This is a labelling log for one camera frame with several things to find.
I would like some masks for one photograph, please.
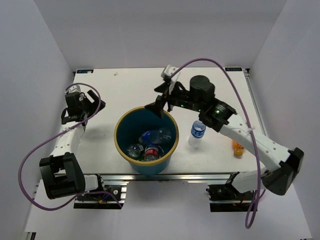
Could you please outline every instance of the red bottle label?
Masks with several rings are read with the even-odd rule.
[[[144,157],[149,156],[149,155],[155,155],[159,157],[159,151],[155,147],[148,147],[145,152],[144,152]]]

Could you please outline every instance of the small white object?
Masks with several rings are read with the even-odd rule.
[[[251,127],[248,127],[248,132],[247,132],[247,134],[246,134],[246,136],[245,137],[247,137],[248,135],[250,135],[250,133],[251,132],[253,132],[254,130],[256,129],[256,127],[255,126],[251,126]]]
[[[84,175],[85,180],[85,192],[92,191],[98,188],[98,177],[97,175]]]
[[[75,92],[81,93],[81,88],[79,85],[74,85],[70,87],[67,91],[65,91],[66,94],[75,93]]]
[[[71,129],[70,129],[69,127],[65,127],[65,128],[63,129],[63,131],[70,132]]]
[[[161,77],[170,77],[175,71],[177,70],[176,67],[168,65],[166,68],[162,71]],[[169,95],[171,94],[172,90],[175,87],[176,82],[178,81],[178,77],[180,76],[180,72],[178,72],[173,78],[171,78],[171,84],[169,86]]]

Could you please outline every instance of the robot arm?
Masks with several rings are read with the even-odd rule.
[[[158,95],[155,102],[145,106],[158,117],[162,117],[167,104],[168,112],[173,106],[199,112],[199,119],[209,128],[221,133],[244,146],[255,154],[250,131],[256,138],[260,161],[265,165],[261,180],[265,188],[277,195],[284,195],[300,171],[304,153],[299,148],[289,150],[262,133],[249,129],[236,110],[215,98],[215,86],[205,76],[194,76],[190,80],[190,90],[176,79],[171,79],[172,66],[162,72],[164,83],[154,90]],[[257,189],[257,171],[232,174],[227,182],[239,193]]]
[[[66,93],[67,108],[63,110],[61,115],[61,131],[68,130],[76,122],[89,118],[95,112],[99,99],[91,90],[88,94],[93,102],[81,92],[78,85],[73,86]],[[106,104],[101,101],[99,111],[105,106]],[[100,176],[98,174],[84,175],[75,157],[86,125],[87,122],[84,122],[84,124],[70,129],[60,136],[50,156],[40,160],[40,172],[49,199],[81,194],[96,189],[104,191]]]

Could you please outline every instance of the orange object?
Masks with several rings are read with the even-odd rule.
[[[233,154],[237,157],[241,157],[242,154],[244,153],[245,148],[234,140],[232,141],[232,146],[233,146]]]

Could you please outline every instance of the plastic bottle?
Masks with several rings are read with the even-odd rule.
[[[167,144],[171,142],[172,134],[171,131],[166,128],[162,127],[156,130],[146,131],[139,137],[139,142],[144,143],[145,145],[149,144]]]
[[[141,144],[139,143],[131,144],[127,149],[128,151],[127,155],[132,159],[137,159],[143,150],[144,150],[144,147]]]
[[[204,136],[206,131],[206,125],[204,125],[201,121],[194,121],[191,127],[191,133],[188,140],[188,143],[194,147],[198,148],[200,146],[202,137]]]
[[[233,154],[237,157],[241,157],[244,153],[245,148],[237,143],[235,140],[232,140]]]
[[[159,159],[159,150],[155,145],[146,146],[144,151],[144,161],[150,162]]]

